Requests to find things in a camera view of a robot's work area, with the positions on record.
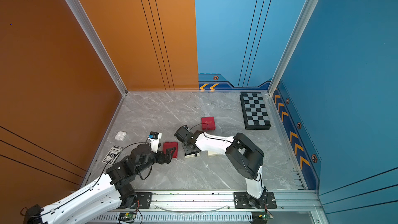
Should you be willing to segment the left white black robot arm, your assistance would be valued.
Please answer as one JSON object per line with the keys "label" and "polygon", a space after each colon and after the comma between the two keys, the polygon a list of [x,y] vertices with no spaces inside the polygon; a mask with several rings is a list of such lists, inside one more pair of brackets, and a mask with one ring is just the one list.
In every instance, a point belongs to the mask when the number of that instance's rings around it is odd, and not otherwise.
{"label": "left white black robot arm", "polygon": [[41,207],[27,209],[25,224],[85,224],[97,216],[120,207],[137,205],[137,194],[131,182],[154,164],[169,164],[175,147],[166,152],[153,151],[140,144],[130,155],[115,162],[102,175],[71,195]]}

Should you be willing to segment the black white chessboard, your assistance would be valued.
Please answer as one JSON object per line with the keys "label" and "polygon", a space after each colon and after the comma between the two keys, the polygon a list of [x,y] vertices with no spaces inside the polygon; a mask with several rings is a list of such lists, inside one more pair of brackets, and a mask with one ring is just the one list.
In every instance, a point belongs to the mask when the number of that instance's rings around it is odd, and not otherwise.
{"label": "black white chessboard", "polygon": [[240,103],[246,130],[269,130],[271,122],[261,92],[241,92]]}

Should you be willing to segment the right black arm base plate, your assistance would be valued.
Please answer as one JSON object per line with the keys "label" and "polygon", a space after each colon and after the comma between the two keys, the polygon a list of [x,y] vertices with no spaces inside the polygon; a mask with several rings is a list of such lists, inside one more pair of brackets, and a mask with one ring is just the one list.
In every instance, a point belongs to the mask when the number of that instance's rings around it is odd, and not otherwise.
{"label": "right black arm base plate", "polygon": [[246,192],[234,192],[233,197],[236,209],[247,209],[247,208],[277,209],[276,198],[273,192],[264,191],[259,199],[250,196]]}

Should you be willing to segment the white earbuds case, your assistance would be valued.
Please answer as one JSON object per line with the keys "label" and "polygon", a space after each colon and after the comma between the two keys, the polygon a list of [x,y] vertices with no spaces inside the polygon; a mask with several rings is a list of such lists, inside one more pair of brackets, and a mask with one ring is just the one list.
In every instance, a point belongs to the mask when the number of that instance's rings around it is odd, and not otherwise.
{"label": "white earbuds case", "polygon": [[115,135],[115,140],[123,142],[125,140],[127,136],[127,133],[124,131],[119,131],[117,132],[117,134]]}

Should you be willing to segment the aluminium front rail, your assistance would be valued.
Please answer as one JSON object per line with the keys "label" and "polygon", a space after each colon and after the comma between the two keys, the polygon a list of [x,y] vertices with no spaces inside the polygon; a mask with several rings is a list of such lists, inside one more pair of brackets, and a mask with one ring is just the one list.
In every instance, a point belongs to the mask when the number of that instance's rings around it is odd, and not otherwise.
{"label": "aluminium front rail", "polygon": [[313,190],[271,190],[274,193],[277,209],[247,208],[236,209],[234,192],[241,190],[137,190],[136,192],[152,192],[149,209],[140,211],[168,212],[212,212],[212,211],[264,211],[272,213],[322,211],[323,207]]}

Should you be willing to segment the left green circuit board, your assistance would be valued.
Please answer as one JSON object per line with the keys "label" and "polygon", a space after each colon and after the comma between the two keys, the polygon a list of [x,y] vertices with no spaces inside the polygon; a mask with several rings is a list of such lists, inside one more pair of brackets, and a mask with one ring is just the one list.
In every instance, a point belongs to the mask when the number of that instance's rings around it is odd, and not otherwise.
{"label": "left green circuit board", "polygon": [[123,212],[118,216],[118,224],[133,224],[136,222],[137,213],[136,212]]}

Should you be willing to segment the red jewelry box lid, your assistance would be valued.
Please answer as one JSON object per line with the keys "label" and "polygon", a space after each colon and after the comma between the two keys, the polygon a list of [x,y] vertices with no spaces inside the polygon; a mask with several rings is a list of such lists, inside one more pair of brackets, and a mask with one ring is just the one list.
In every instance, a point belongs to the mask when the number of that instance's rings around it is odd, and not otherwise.
{"label": "red jewelry box lid", "polygon": [[202,117],[201,128],[203,131],[212,131],[216,129],[214,117]]}

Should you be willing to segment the left closed red jewelry box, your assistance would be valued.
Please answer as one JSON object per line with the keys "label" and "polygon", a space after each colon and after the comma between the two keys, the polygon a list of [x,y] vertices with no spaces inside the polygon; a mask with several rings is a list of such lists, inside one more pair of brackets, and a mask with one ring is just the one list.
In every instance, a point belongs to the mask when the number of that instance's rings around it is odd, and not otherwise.
{"label": "left closed red jewelry box", "polygon": [[178,158],[178,142],[165,142],[163,144],[163,152],[167,153],[167,151],[174,152],[173,158]]}

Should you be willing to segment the cream box base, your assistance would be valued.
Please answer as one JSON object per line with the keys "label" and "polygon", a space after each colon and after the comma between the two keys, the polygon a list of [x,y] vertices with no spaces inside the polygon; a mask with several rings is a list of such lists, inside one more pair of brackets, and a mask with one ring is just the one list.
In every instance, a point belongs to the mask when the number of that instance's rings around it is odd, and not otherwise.
{"label": "cream box base", "polygon": [[186,153],[184,155],[185,158],[194,158],[194,157],[199,157],[200,153],[199,152],[191,152],[191,153]]}

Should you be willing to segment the right aluminium corner post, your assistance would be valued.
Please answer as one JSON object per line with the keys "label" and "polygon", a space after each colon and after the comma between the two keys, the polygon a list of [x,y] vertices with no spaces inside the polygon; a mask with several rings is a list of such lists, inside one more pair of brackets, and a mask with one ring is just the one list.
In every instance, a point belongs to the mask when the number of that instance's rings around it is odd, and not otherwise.
{"label": "right aluminium corner post", "polygon": [[267,90],[269,96],[274,94],[318,2],[319,0],[305,1]]}

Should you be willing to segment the cream lotus print box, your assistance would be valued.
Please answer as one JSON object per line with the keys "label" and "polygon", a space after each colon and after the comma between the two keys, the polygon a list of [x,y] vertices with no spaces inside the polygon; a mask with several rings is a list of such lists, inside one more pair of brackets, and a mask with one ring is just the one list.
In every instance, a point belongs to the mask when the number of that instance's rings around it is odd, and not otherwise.
{"label": "cream lotus print box", "polygon": [[222,153],[214,152],[214,151],[208,151],[209,156],[217,156],[217,155],[223,155]]}

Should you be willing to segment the green circuit board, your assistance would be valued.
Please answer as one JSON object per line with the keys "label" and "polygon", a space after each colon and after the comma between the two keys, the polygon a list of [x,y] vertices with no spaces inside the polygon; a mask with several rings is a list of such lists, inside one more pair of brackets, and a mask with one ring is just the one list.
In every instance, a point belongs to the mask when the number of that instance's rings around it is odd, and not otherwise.
{"label": "green circuit board", "polygon": [[137,213],[136,212],[123,212],[118,216],[118,224],[133,224],[136,222]]}
{"label": "green circuit board", "polygon": [[270,219],[273,219],[273,215],[269,212],[252,212],[251,224],[267,224]]}

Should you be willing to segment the aluminium corner post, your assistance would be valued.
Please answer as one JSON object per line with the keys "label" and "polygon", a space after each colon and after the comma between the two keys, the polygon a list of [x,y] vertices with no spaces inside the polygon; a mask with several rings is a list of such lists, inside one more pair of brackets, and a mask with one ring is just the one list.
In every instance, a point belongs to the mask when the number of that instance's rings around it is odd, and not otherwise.
{"label": "aluminium corner post", "polygon": [[100,58],[111,79],[115,83],[119,92],[123,97],[128,93],[128,90],[119,75],[114,63],[112,62],[105,46],[103,45],[99,35],[97,34],[93,24],[91,23],[86,11],[84,10],[80,0],[65,0],[69,9],[72,11],[74,17],[78,21],[80,27],[88,38],[90,44],[94,48],[96,54]]}
{"label": "aluminium corner post", "polygon": [[269,96],[274,94],[318,2],[319,0],[305,1],[267,90]]}

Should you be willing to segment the left aluminium corner post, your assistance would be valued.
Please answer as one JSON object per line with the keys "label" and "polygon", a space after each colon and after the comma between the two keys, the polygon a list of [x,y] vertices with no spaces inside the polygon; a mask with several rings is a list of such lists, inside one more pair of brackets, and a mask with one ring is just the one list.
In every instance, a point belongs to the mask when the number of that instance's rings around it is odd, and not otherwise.
{"label": "left aluminium corner post", "polygon": [[65,0],[69,9],[72,11],[74,17],[78,21],[80,27],[88,38],[90,44],[94,48],[96,54],[100,58],[111,79],[115,83],[119,92],[123,97],[128,93],[128,90],[119,75],[114,63],[112,62],[105,46],[103,45],[99,35],[97,34],[93,24],[91,23],[86,11],[84,10],[80,0]]}

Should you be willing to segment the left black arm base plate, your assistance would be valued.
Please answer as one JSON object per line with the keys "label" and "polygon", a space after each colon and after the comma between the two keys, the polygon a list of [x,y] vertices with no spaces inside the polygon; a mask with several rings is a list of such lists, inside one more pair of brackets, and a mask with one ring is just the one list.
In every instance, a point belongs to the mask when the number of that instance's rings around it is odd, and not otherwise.
{"label": "left black arm base plate", "polygon": [[152,192],[136,192],[122,201],[121,207],[126,209],[149,209]]}

